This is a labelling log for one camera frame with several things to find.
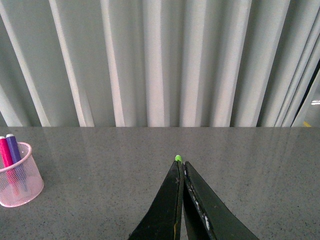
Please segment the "gray countertop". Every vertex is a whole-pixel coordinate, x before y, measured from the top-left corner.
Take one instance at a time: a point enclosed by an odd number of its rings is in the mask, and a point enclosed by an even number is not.
[[[44,189],[0,206],[1,239],[127,239],[176,154],[258,238],[320,239],[320,128],[0,127],[8,133],[33,147]]]

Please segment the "pink mesh pen holder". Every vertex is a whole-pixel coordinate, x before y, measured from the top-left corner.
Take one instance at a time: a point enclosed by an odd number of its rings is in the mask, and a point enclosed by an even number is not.
[[[0,204],[12,208],[30,202],[44,188],[44,181],[32,157],[32,147],[18,142],[21,160],[4,167],[0,156]]]

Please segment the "white scuff mark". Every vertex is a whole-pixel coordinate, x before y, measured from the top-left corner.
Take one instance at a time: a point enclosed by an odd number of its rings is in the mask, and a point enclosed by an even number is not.
[[[209,225],[209,221],[208,221],[207,216],[204,216],[204,219],[205,219],[206,228],[207,228],[208,230],[210,230],[210,225]]]

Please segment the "green tip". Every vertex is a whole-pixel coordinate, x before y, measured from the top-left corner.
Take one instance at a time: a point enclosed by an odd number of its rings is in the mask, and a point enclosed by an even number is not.
[[[175,156],[175,160],[182,163],[182,157],[180,155]]]

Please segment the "curtain fold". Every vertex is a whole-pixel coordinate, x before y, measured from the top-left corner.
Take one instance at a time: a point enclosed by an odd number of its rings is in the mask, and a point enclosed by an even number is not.
[[[319,8],[0,0],[0,126],[289,127],[320,58]]]

